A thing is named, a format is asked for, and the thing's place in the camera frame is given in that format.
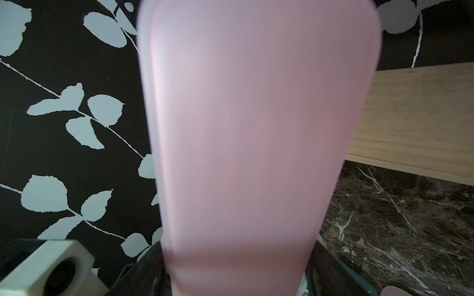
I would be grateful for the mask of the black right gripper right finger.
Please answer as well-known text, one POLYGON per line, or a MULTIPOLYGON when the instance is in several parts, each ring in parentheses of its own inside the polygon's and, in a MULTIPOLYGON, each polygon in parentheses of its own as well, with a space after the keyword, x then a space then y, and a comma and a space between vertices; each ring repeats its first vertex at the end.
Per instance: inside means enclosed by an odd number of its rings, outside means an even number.
POLYGON ((305 275, 310 296, 369 296, 320 242, 314 245, 305 275))

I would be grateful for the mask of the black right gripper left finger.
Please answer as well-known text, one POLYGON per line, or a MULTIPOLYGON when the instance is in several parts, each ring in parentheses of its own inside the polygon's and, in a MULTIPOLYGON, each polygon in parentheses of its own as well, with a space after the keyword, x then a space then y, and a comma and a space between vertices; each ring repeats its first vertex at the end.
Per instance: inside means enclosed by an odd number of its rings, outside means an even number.
POLYGON ((155 243, 114 283, 106 296, 171 296, 160 242, 155 243))

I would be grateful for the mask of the dark green pencil case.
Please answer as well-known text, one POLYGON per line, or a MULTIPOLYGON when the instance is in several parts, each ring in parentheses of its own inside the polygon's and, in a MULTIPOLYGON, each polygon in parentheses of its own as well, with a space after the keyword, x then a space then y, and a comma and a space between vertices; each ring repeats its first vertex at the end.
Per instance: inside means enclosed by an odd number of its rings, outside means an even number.
POLYGON ((345 265, 343 262, 339 262, 339 264, 344 268, 344 270, 349 274, 349 276, 357 282, 357 284, 363 288, 370 296, 377 296, 376 288, 371 285, 367 280, 365 280, 362 276, 358 275, 354 270, 350 269, 349 266, 345 265))

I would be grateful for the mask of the pink pencil case shelf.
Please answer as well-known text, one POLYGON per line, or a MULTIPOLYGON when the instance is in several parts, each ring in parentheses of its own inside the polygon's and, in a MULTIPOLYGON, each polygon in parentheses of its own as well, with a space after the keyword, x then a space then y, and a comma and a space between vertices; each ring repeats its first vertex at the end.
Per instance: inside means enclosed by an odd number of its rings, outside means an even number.
POLYGON ((175 296, 294 296, 378 65, 373 1, 142 1, 175 296))
POLYGON ((412 296, 412 295, 398 287, 386 286, 382 289, 380 296, 412 296))

